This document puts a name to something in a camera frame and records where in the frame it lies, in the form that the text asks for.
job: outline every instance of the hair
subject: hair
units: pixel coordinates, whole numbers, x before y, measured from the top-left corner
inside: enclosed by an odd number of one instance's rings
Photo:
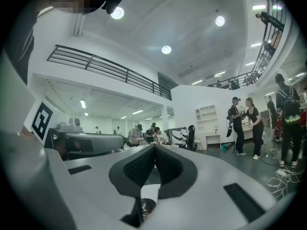
[[[252,107],[255,107],[255,105],[254,105],[254,102],[253,102],[253,99],[252,98],[247,98],[246,99],[246,101],[249,101],[250,102],[250,105],[252,106]]]

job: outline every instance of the fluorescent light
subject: fluorescent light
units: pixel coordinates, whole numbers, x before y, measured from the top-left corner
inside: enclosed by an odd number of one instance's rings
[[[303,76],[305,73],[303,72],[303,73],[300,73],[300,74],[298,74],[296,77],[300,77],[300,76]]]
[[[265,9],[265,5],[256,5],[253,6],[253,10],[264,10]]]
[[[223,16],[217,16],[215,19],[215,24],[217,26],[223,26],[225,24],[225,19]]]
[[[256,43],[256,44],[252,44],[250,47],[252,48],[252,47],[257,47],[257,46],[260,46],[261,45],[261,43]]]
[[[85,108],[86,108],[86,106],[85,106],[85,101],[80,100],[80,102],[81,102],[81,106],[85,109]]]
[[[278,6],[278,5],[273,5],[273,9],[274,10],[282,10],[283,8],[281,6]]]
[[[168,45],[163,46],[162,53],[168,55],[172,51],[172,48]]]
[[[195,83],[192,83],[192,85],[198,84],[198,83],[200,83],[200,82],[202,82],[202,80],[199,80],[199,81],[197,81],[197,82],[195,82]]]
[[[221,72],[221,73],[218,73],[218,74],[215,74],[215,77],[217,77],[217,76],[219,76],[219,75],[222,75],[222,74],[224,74],[225,72],[223,71],[223,72]]]
[[[253,65],[253,64],[255,64],[255,62],[247,63],[246,66],[250,66],[250,65]]]
[[[272,92],[272,93],[268,93],[268,94],[266,94],[265,96],[267,96],[267,95],[270,95],[270,94],[274,94],[275,92]]]
[[[111,13],[111,17],[115,20],[118,20],[124,16],[124,10],[121,7],[116,7],[113,13]]]
[[[135,115],[135,114],[137,114],[137,113],[141,113],[142,111],[143,111],[143,110],[139,110],[139,111],[133,113],[132,115]]]

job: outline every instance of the sneaker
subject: sneaker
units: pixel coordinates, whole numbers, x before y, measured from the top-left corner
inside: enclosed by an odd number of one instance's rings
[[[297,161],[292,161],[291,168],[295,168],[297,165]]]

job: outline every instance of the floor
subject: floor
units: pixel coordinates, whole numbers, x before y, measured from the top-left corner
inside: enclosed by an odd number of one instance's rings
[[[267,182],[269,179],[276,177],[275,171],[279,169],[279,161],[278,159],[273,159],[274,155],[269,153],[268,157],[265,157],[265,151],[269,149],[277,148],[276,156],[278,158],[281,157],[281,143],[276,143],[272,141],[271,129],[265,128],[264,130],[267,134],[266,137],[266,145],[261,150],[261,157],[257,160],[253,160],[253,150],[254,150],[254,143],[251,140],[247,140],[244,144],[244,152],[247,154],[245,157],[237,156],[234,153],[233,147],[230,148],[228,151],[222,151],[219,148],[217,149],[207,149],[207,150],[198,150],[198,153],[206,154],[209,156],[220,158],[227,163],[235,166],[245,174],[249,175],[263,186],[265,186],[270,192],[276,190],[275,187],[268,187]],[[299,172],[305,168],[307,163],[307,157],[302,157],[302,159],[298,160],[298,165],[295,169],[291,169],[291,157],[292,151],[288,153],[287,161],[285,162],[285,166],[288,170],[292,172]],[[160,176],[157,169],[153,169],[151,175],[149,176],[148,180],[146,181],[145,185],[149,184],[160,184]],[[289,183],[288,184],[288,192],[296,191],[299,187],[299,183]]]

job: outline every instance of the jeans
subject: jeans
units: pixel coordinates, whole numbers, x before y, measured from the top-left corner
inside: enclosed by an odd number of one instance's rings
[[[236,150],[238,153],[243,152],[243,145],[244,145],[244,133],[242,126],[234,127],[234,130],[236,132],[237,138],[236,138]]]
[[[261,146],[263,145],[262,134],[263,134],[263,122],[253,127],[253,141],[255,143],[254,155],[260,156]]]
[[[283,144],[282,144],[282,160],[287,157],[290,138],[293,139],[293,154],[292,161],[297,161],[299,154],[299,144],[301,142],[301,126],[300,124],[285,125],[283,126]]]

